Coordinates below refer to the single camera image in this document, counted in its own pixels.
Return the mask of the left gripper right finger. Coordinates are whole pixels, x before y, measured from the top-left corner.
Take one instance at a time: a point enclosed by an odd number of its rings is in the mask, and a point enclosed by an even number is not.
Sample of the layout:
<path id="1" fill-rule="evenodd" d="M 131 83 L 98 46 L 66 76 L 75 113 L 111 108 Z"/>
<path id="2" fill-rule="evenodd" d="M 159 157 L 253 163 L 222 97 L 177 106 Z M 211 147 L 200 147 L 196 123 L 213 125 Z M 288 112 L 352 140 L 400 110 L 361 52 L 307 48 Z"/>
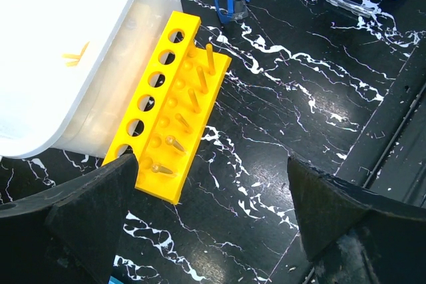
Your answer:
<path id="1" fill-rule="evenodd" d="M 425 209 L 287 165 L 302 245 L 319 283 L 424 283 Z"/>

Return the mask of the clear test tube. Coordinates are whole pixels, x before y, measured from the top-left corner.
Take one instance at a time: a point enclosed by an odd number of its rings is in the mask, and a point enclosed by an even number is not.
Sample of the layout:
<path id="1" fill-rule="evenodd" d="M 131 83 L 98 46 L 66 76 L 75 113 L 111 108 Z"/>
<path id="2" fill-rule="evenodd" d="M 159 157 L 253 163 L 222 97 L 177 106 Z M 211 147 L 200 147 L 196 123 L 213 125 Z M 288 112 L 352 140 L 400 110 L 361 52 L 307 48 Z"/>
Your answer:
<path id="1" fill-rule="evenodd" d="M 350 0 L 326 0 L 328 3 L 335 7 L 340 7 L 353 13 L 354 15 L 370 18 L 373 15 L 374 10 L 364 5 L 355 3 Z"/>

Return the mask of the yellow knotted rubber band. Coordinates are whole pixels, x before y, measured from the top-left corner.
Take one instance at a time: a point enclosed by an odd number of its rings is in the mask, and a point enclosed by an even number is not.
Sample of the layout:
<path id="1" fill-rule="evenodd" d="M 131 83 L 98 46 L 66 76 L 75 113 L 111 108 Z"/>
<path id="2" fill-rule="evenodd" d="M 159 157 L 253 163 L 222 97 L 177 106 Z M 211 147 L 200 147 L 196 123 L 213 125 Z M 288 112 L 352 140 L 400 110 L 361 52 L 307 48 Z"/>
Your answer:
<path id="1" fill-rule="evenodd" d="M 82 56 L 84 55 L 88 45 L 90 42 L 87 42 L 82 47 L 79 54 L 72 54 L 72 53 L 63 53 L 61 57 L 66 60 L 65 65 L 66 67 L 75 67 L 78 65 L 79 61 L 81 60 Z"/>

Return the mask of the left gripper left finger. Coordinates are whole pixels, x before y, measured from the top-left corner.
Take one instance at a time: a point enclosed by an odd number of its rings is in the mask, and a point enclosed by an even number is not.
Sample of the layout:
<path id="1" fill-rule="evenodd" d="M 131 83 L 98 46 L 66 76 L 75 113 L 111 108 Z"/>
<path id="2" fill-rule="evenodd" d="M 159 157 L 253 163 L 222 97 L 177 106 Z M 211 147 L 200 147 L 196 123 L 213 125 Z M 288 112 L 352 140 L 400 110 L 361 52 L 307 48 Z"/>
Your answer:
<path id="1" fill-rule="evenodd" d="M 137 173 L 125 154 L 1 205 L 1 282 L 108 283 Z"/>

